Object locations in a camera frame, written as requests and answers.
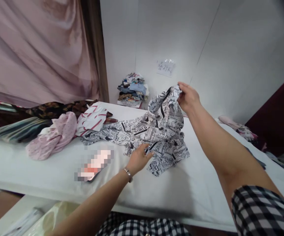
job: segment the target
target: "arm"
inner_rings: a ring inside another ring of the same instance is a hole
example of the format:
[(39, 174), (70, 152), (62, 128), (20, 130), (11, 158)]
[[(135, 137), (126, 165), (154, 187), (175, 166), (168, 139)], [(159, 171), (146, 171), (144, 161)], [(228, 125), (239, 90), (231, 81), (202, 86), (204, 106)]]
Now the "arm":
[(198, 93), (179, 82), (178, 102), (187, 113), (200, 145), (213, 164), (231, 209), (231, 196), (242, 185), (257, 185), (281, 196), (272, 180), (245, 147), (225, 131), (204, 109)]
[[(153, 153), (145, 154), (148, 144), (141, 144), (131, 155), (126, 169), (131, 176), (142, 170)], [(71, 215), (62, 221), (52, 232), (57, 235), (95, 235), (108, 217), (121, 191), (129, 182), (129, 175), (120, 172), (87, 198)]]

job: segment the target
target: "silver bracelet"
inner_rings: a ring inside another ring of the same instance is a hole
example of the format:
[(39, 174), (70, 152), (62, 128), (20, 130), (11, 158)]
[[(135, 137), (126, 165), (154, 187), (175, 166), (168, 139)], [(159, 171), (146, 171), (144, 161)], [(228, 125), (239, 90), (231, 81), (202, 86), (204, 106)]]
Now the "silver bracelet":
[(129, 175), (129, 178), (130, 178), (129, 183), (132, 182), (133, 178), (132, 178), (132, 175), (131, 175), (130, 171), (127, 170), (126, 168), (123, 168), (123, 169), (124, 169), (125, 172)]

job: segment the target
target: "shirt sleeve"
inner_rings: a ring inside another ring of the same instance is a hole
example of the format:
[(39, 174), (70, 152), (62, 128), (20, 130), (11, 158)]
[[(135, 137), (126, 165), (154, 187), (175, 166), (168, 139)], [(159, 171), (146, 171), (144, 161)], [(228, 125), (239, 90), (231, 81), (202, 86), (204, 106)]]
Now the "shirt sleeve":
[(238, 235), (284, 235), (284, 199), (258, 186), (242, 186), (232, 200)]

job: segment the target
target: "paper sign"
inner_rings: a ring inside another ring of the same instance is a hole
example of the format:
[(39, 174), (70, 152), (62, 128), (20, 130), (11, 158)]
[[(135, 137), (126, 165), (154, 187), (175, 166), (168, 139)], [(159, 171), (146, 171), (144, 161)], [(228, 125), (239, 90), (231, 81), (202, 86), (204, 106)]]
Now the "paper sign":
[(175, 63), (172, 60), (158, 60), (156, 73), (172, 77), (172, 71), (174, 67)]

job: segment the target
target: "pink floral clothing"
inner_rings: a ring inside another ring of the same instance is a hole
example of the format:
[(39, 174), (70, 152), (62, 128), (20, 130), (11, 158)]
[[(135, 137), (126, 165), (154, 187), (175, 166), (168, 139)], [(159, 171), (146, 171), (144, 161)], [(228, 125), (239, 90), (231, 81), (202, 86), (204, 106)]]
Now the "pink floral clothing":
[(62, 114), (59, 119), (52, 119), (53, 124), (42, 131), (37, 138), (26, 146), (31, 159), (45, 160), (51, 154), (60, 152), (73, 138), (77, 120), (73, 112)]

